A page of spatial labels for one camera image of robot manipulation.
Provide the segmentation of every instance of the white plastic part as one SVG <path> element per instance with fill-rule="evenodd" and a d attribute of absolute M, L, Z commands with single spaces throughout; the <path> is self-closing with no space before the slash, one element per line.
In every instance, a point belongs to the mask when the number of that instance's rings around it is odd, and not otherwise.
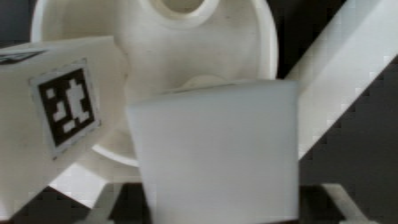
<path fill-rule="evenodd" d="M 207 0 L 198 10 L 182 15 L 159 10 L 159 1 L 39 0 L 36 6 L 34 42 L 114 35 L 132 68 L 127 95 L 134 102 L 182 87 L 198 75 L 217 75 L 231 81 L 274 79 L 278 73 L 278 36 L 267 2 Z M 176 15 L 178 29 L 155 18 Z M 130 136 L 125 126 L 118 130 Z M 125 148 L 109 148 L 127 146 L 123 136 L 109 137 L 95 150 L 132 165 L 134 154 L 125 153 Z"/>
<path fill-rule="evenodd" d="M 297 88 L 258 81 L 128 107 L 155 224 L 297 220 Z"/>
<path fill-rule="evenodd" d="M 36 50 L 45 50 L 47 52 L 24 62 L 0 66 L 0 220 L 11 218 L 68 166 L 116 128 L 125 107 L 123 60 L 112 37 L 31 43 L 2 49 L 0 54 Z M 48 132 L 48 122 L 52 120 L 61 122 L 61 120 L 50 113 L 45 116 L 43 110 L 50 108 L 50 104 L 55 106 L 57 102 L 64 102 L 66 105 L 66 101 L 73 99 L 68 92 L 73 89 L 80 90 L 82 86 L 80 84 L 77 86 L 71 85 L 70 90 L 64 91 L 66 89 L 59 89 L 59 85 L 54 85 L 55 91 L 52 92 L 50 90 L 45 92 L 45 95 L 38 96 L 36 89 L 39 87 L 34 80 L 47 77 L 48 74 L 57 77 L 57 74 L 70 72 L 75 62 L 82 59 L 87 62 L 91 80 L 84 76 L 77 76 L 82 79 L 73 78 L 71 80 L 86 80 L 86 90 L 93 88 L 91 106 L 100 111 L 102 125 L 96 126 L 91 132 L 77 132 L 66 138 L 66 141 L 70 141 L 79 136 L 79 140 L 70 142 L 66 151 L 54 155 L 54 145 L 50 143 L 61 135 L 54 135 L 55 132 Z M 50 85 L 52 80 L 45 82 L 43 86 Z M 75 96 L 89 99 L 87 92 L 84 96 L 82 94 Z M 57 101 L 41 103 L 38 97 L 41 99 L 57 97 L 54 98 Z M 73 104 L 71 101 L 70 106 L 73 107 L 73 105 L 82 106 L 80 103 L 75 102 Z M 79 115 L 84 116 L 84 112 L 70 114 L 75 120 L 80 120 Z M 80 125 L 77 130 L 84 130 L 82 124 L 77 123 L 77 125 Z"/>
<path fill-rule="evenodd" d="M 141 182 L 139 169 L 118 163 L 95 151 L 87 151 L 52 181 L 50 186 L 89 208 L 95 208 L 105 185 L 127 182 Z"/>
<path fill-rule="evenodd" d="M 347 1 L 292 70 L 301 157 L 398 54 L 397 8 L 397 0 Z"/>

